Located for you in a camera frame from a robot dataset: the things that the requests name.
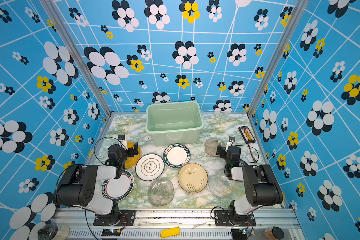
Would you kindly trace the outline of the large white red-rimmed plate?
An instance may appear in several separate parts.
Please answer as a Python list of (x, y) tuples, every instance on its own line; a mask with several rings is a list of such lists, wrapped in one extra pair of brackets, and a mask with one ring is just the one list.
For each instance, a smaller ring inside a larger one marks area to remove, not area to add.
[(118, 179), (105, 180), (101, 193), (105, 198), (119, 202), (131, 193), (133, 187), (134, 177), (131, 172), (125, 171)]

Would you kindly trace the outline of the yellow polka dot plate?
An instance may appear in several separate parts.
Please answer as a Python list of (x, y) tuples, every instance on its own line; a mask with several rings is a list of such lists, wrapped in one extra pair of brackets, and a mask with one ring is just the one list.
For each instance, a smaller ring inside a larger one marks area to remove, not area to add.
[(125, 167), (131, 168), (131, 167), (135, 166), (137, 161), (140, 159), (140, 157), (141, 157), (141, 149), (140, 149), (140, 147), (138, 147), (138, 154), (134, 155), (133, 157), (128, 157), (125, 162)]

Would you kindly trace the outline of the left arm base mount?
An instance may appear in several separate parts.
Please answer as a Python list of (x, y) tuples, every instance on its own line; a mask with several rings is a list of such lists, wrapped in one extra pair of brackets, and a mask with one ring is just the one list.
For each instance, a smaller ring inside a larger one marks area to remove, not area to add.
[(94, 226), (113, 227), (113, 226), (133, 226), (136, 210), (119, 210), (108, 215), (95, 215)]

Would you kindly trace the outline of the clear tape roll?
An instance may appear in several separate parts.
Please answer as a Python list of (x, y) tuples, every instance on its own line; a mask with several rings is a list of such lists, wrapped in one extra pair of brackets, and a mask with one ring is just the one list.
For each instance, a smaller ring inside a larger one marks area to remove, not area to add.
[(66, 240), (69, 236), (69, 227), (59, 224), (47, 224), (37, 232), (38, 240)]

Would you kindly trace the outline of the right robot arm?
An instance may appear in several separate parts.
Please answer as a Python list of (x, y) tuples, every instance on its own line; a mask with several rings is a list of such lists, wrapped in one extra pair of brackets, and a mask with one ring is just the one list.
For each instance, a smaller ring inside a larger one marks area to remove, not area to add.
[(245, 186), (245, 196), (231, 202), (230, 216), (248, 216), (259, 208), (283, 202), (281, 187), (270, 165), (241, 165), (241, 148), (234, 145), (217, 146), (217, 155), (225, 160), (226, 177), (242, 181)]

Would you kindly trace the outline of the small white green-rimmed plate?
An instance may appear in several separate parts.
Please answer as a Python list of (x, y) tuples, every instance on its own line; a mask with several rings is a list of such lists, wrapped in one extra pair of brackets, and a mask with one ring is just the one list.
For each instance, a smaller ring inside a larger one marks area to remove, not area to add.
[(143, 181), (153, 181), (161, 176), (164, 171), (164, 161), (157, 154), (142, 156), (136, 163), (135, 173)]

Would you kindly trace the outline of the clear glass plate back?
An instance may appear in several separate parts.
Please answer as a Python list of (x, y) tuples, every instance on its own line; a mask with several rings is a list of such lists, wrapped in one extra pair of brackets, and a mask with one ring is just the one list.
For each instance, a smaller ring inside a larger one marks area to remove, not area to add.
[(215, 139), (215, 138), (211, 138), (211, 139), (208, 139), (206, 142), (205, 142), (205, 151), (208, 155), (212, 156), (212, 157), (218, 157), (216, 155), (217, 153), (217, 146), (218, 145), (221, 145), (223, 147), (225, 147), (223, 145), (223, 141), (219, 140), (219, 139)]

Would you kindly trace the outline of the white teal lettered plate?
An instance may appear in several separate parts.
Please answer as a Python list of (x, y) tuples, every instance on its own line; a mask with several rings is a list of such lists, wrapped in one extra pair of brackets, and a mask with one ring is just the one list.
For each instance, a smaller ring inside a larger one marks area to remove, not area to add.
[(172, 144), (163, 153), (163, 161), (170, 168), (179, 169), (191, 159), (189, 148), (183, 144)]

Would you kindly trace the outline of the clear glass plate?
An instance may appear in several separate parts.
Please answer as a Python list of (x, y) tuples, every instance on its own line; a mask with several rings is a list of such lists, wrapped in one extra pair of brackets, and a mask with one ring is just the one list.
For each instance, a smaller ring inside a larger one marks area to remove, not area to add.
[(209, 179), (209, 189), (212, 195), (217, 198), (229, 197), (233, 192), (233, 186), (224, 175), (214, 175)]
[(215, 138), (211, 138), (211, 139), (208, 139), (206, 142), (205, 142), (205, 151), (208, 155), (212, 156), (212, 157), (218, 157), (216, 155), (217, 153), (217, 146), (218, 145), (221, 145), (223, 147), (225, 147), (223, 145), (223, 141), (219, 140), (219, 139), (215, 139)]
[(155, 207), (168, 205), (174, 198), (174, 186), (168, 179), (154, 180), (148, 189), (148, 200)]

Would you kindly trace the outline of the mint green plastic bin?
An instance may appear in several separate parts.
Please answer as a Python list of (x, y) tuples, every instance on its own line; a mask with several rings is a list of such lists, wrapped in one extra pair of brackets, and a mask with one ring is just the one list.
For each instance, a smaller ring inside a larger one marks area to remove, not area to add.
[(196, 143), (203, 128), (197, 102), (154, 104), (146, 109), (145, 131), (157, 147)]

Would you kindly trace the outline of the brown jar black lid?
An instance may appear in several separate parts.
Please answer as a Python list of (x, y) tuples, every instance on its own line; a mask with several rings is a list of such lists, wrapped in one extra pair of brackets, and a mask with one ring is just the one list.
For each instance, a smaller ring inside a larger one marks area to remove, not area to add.
[(284, 231), (276, 226), (266, 228), (263, 236), (268, 240), (282, 240), (285, 237)]

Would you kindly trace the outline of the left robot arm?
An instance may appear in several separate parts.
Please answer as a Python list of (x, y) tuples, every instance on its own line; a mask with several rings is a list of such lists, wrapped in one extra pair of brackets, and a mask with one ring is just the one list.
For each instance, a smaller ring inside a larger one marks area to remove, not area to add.
[(134, 177), (125, 167), (129, 158), (140, 156), (139, 144), (135, 143), (130, 148), (125, 141), (111, 145), (107, 155), (104, 166), (68, 167), (57, 183), (55, 204), (117, 218), (117, 202), (125, 199), (134, 187)]

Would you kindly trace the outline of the beige ceramic plate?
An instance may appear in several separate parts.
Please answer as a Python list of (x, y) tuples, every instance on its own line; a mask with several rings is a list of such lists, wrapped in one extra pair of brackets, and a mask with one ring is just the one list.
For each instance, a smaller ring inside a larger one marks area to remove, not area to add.
[(187, 193), (196, 194), (202, 192), (209, 180), (204, 167), (196, 163), (184, 165), (178, 172), (179, 186)]

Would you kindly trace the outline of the aluminium front rail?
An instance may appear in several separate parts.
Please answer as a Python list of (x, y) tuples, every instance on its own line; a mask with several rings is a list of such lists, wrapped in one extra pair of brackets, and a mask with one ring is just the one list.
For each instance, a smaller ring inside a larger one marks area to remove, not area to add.
[(69, 240), (159, 240), (161, 232), (179, 228), (172, 240), (264, 240), (265, 230), (279, 227), (286, 240), (303, 240), (305, 236), (295, 212), (289, 209), (265, 209), (254, 212), (255, 223), (243, 226), (217, 226), (210, 209), (140, 209), (129, 218), (128, 225), (94, 226), (94, 214), (79, 209), (59, 210), (56, 224), (69, 227)]

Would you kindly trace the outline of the clear glass plate right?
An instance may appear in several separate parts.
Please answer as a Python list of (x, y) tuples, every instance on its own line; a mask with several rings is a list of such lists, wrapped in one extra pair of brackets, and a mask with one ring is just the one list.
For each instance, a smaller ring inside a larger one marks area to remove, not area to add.
[(217, 198), (229, 197), (233, 192), (233, 186), (224, 175), (214, 175), (209, 179), (209, 189), (212, 195)]

